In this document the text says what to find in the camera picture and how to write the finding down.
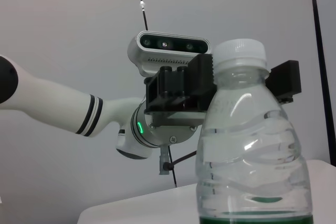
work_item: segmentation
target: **water bottle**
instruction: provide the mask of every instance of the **water bottle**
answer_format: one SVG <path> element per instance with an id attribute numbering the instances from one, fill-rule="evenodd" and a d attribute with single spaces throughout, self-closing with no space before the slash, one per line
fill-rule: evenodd
<path id="1" fill-rule="evenodd" d="M 265 86 L 266 54 L 251 39 L 213 54 L 215 94 L 196 158 L 201 224 L 313 224 L 310 182 L 293 125 Z"/>

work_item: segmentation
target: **bottle cap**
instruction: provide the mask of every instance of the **bottle cap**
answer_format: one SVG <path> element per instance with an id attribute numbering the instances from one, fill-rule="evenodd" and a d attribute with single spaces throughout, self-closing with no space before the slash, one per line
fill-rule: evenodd
<path id="1" fill-rule="evenodd" d="M 219 44 L 213 53 L 214 74 L 235 67 L 267 68 L 264 45 L 253 39 L 235 39 Z"/>

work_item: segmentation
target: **black pole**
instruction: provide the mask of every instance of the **black pole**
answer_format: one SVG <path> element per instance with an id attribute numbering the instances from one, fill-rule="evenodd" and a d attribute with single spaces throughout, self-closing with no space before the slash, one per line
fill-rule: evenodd
<path id="1" fill-rule="evenodd" d="M 321 25 L 320 25 L 320 18 L 319 18 L 319 10 L 317 6 L 317 0 L 312 0 L 312 1 L 313 1 L 313 11 L 314 11 L 314 20 L 315 20 L 317 49 L 318 49 L 318 54 L 319 54 L 324 113 L 326 115 L 325 122 L 327 125 L 330 163 L 333 166 L 336 166 L 336 136 L 335 136 L 334 120 L 332 116 L 332 106 L 331 106 L 329 84 L 328 84 L 328 77 L 327 77 L 327 68 L 326 68 L 326 63 L 325 63 L 326 61 L 324 58 L 324 51 L 323 51 L 323 41 L 322 41 L 322 32 L 321 32 Z"/>

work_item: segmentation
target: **white table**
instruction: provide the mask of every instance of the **white table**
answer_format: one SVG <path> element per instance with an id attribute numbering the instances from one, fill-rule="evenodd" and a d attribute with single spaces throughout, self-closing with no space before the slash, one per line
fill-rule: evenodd
<path id="1" fill-rule="evenodd" d="M 336 167 L 308 161 L 314 224 L 336 223 Z M 116 201 L 83 211 L 78 224 L 197 224 L 196 185 Z"/>

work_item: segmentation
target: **gray wall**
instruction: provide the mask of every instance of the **gray wall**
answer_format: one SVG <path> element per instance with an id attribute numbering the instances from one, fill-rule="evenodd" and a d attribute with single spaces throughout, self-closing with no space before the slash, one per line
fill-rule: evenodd
<path id="1" fill-rule="evenodd" d="M 145 0 L 150 30 L 224 40 L 262 41 L 269 67 L 300 61 L 302 94 L 285 106 L 306 158 L 329 161 L 311 0 Z M 139 0 L 0 0 L 0 52 L 34 75 L 105 99 L 143 97 L 128 60 L 143 29 Z M 118 126 L 87 139 L 0 113 L 0 223 L 76 223 L 86 208 L 173 188 L 159 176 L 159 152 L 145 161 L 115 150 Z M 196 149 L 197 136 L 172 147 Z M 194 159 L 176 169 L 180 186 L 196 182 Z"/>
<path id="2" fill-rule="evenodd" d="M 336 127 L 336 0 L 317 0 L 330 98 Z"/>

